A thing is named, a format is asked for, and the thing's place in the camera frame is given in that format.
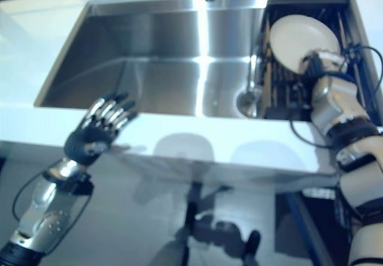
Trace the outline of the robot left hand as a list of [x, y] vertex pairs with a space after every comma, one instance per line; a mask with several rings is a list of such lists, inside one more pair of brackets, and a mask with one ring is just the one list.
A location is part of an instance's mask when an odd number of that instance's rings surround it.
[[89, 166], [109, 151], [124, 128], [138, 115], [136, 102], [128, 96], [128, 93], [109, 93], [96, 99], [67, 138], [65, 156]]

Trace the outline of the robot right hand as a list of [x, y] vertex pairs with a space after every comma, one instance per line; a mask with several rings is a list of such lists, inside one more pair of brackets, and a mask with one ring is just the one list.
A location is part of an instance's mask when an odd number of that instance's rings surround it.
[[345, 56], [327, 50], [311, 50], [299, 64], [300, 74], [320, 77], [327, 73], [345, 74], [348, 62]]

